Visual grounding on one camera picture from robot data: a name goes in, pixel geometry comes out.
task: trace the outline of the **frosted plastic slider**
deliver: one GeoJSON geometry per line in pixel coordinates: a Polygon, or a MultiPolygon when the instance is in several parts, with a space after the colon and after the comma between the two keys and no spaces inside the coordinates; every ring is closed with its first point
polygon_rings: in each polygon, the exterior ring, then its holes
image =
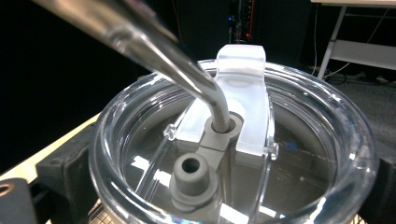
{"type": "MultiPolygon", "coordinates": [[[[256,156],[266,153],[270,122],[264,71],[265,52],[261,46],[226,45],[218,53],[215,80],[224,92],[229,111],[244,120],[236,150],[256,156]]],[[[196,99],[177,128],[177,139],[198,143],[209,116],[207,105],[196,99]]]]}

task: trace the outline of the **white cable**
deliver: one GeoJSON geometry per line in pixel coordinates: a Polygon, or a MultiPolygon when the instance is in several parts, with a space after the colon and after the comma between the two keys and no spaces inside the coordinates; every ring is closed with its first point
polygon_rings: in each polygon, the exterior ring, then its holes
{"type": "Polygon", "coordinates": [[[180,37],[181,43],[184,44],[183,36],[181,36],[180,21],[179,21],[179,19],[178,19],[178,2],[177,2],[177,0],[176,0],[176,4],[177,4],[177,8],[176,8],[176,6],[175,6],[174,0],[172,0],[172,5],[173,5],[174,11],[175,11],[175,15],[176,15],[178,36],[180,37]]]}
{"type": "MultiPolygon", "coordinates": [[[[372,38],[373,38],[373,36],[374,36],[376,30],[378,29],[378,27],[379,27],[379,25],[381,24],[382,20],[384,20],[384,18],[385,18],[385,16],[387,15],[388,11],[389,11],[389,8],[387,8],[387,10],[385,11],[384,15],[381,17],[381,20],[379,20],[379,22],[376,24],[375,29],[373,30],[372,34],[370,35],[370,38],[369,38],[369,39],[367,40],[367,42],[366,42],[367,44],[370,43],[370,41],[372,40],[372,38]]],[[[334,75],[334,74],[340,72],[341,70],[343,70],[344,68],[346,68],[348,65],[350,65],[350,63],[347,63],[347,64],[345,64],[344,66],[342,66],[340,69],[338,69],[337,71],[332,72],[332,73],[330,73],[329,75],[324,76],[324,78],[329,77],[329,76],[332,76],[332,75],[334,75]]]]}
{"type": "Polygon", "coordinates": [[[318,3],[317,3],[317,9],[315,11],[315,28],[314,28],[315,64],[314,64],[314,70],[312,71],[311,76],[313,76],[315,74],[315,70],[317,70],[317,62],[318,62],[318,55],[317,55],[317,24],[318,24],[318,3]]]}

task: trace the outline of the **gray rubber grommet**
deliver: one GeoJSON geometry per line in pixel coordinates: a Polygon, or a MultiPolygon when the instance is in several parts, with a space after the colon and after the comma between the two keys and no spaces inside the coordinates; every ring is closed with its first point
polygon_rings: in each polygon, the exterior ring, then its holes
{"type": "Polygon", "coordinates": [[[218,189],[218,177],[206,159],[196,153],[187,153],[177,159],[169,184],[174,206],[191,212],[207,205],[218,189]]]}

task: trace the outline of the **wooden table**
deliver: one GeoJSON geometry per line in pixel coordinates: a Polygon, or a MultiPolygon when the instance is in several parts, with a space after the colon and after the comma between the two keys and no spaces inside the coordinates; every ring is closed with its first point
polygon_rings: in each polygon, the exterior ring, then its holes
{"type": "Polygon", "coordinates": [[[327,6],[341,6],[337,23],[320,66],[318,79],[323,79],[330,59],[396,70],[395,47],[337,39],[347,7],[396,7],[395,0],[311,0],[311,2],[327,6]]]}
{"type": "Polygon", "coordinates": [[[67,140],[69,140],[74,135],[79,133],[85,127],[96,122],[98,117],[99,117],[99,115],[96,115],[93,118],[87,120],[83,124],[79,125],[76,129],[71,131],[70,133],[67,133],[65,136],[56,140],[51,145],[49,145],[49,146],[43,148],[42,150],[40,150],[39,152],[37,152],[34,156],[32,156],[29,159],[27,159],[26,161],[23,161],[22,163],[18,164],[17,166],[15,166],[11,170],[5,172],[4,174],[0,175],[0,180],[9,179],[9,178],[24,178],[24,179],[26,179],[26,181],[28,183],[32,182],[37,177],[37,173],[35,172],[35,165],[38,162],[40,162],[41,160],[46,158],[51,152],[53,152],[55,149],[60,147],[67,140]]]}

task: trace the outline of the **clear plastic lid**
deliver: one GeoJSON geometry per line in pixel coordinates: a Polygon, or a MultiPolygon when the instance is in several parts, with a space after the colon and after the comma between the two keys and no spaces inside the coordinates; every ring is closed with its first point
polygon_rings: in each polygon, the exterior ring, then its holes
{"type": "MultiPolygon", "coordinates": [[[[216,61],[201,66],[213,76],[218,67],[216,61]]],[[[378,165],[363,114],[342,93],[298,70],[267,63],[265,83],[274,111],[271,141],[279,146],[274,161],[237,149],[232,132],[245,122],[237,113],[224,150],[203,155],[205,134],[198,142],[164,136],[194,99],[155,74],[115,97],[97,121],[90,151],[92,179],[113,220],[349,221],[369,193],[378,165]]],[[[205,125],[210,130],[210,122],[205,125]]]]}

